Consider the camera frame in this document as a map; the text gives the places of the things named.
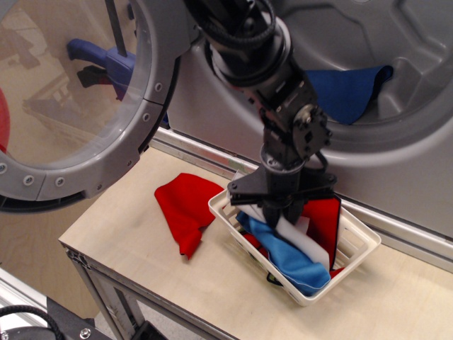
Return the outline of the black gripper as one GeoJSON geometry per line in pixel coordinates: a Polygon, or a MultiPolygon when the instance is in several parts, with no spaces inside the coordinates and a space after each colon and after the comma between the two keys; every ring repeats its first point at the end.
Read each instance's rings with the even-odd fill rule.
{"type": "Polygon", "coordinates": [[[309,200],[331,198],[337,176],[322,167],[308,167],[307,159],[284,164],[270,155],[261,157],[260,166],[252,173],[237,176],[227,190],[232,205],[263,207],[266,224],[276,229],[280,218],[295,225],[309,200]]]}

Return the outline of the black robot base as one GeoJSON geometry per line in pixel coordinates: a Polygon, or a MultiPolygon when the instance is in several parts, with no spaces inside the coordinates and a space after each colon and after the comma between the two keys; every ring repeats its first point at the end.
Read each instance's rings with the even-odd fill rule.
{"type": "Polygon", "coordinates": [[[108,339],[94,321],[82,319],[48,297],[1,299],[2,339],[108,339]]]}

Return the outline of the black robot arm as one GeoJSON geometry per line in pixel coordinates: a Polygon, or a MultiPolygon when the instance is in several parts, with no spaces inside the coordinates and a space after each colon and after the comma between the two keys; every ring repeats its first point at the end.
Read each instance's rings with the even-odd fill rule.
{"type": "Polygon", "coordinates": [[[286,25],[269,1],[187,1],[209,44],[216,76],[242,92],[264,124],[261,164],[232,181],[232,205],[257,205],[265,221],[296,223],[310,200],[331,198],[336,183],[322,149],[327,115],[293,56],[286,25]]]}

